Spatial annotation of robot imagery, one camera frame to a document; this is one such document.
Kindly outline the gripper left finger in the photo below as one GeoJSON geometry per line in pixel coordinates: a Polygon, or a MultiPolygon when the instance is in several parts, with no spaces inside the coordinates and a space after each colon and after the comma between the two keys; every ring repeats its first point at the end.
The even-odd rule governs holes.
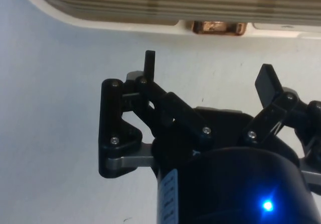
{"type": "Polygon", "coordinates": [[[143,71],[125,81],[106,79],[101,85],[98,171],[117,178],[138,167],[155,175],[210,149],[214,130],[197,111],[154,81],[155,51],[147,50],[143,71]]]}

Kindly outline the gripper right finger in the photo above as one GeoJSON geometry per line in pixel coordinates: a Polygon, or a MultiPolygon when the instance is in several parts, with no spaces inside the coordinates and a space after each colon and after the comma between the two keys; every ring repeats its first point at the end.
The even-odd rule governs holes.
{"type": "Polygon", "coordinates": [[[274,68],[263,64],[255,80],[262,111],[245,127],[241,145],[254,148],[273,146],[283,127],[292,128],[307,159],[320,159],[320,101],[304,103],[298,94],[284,88],[274,68]]]}

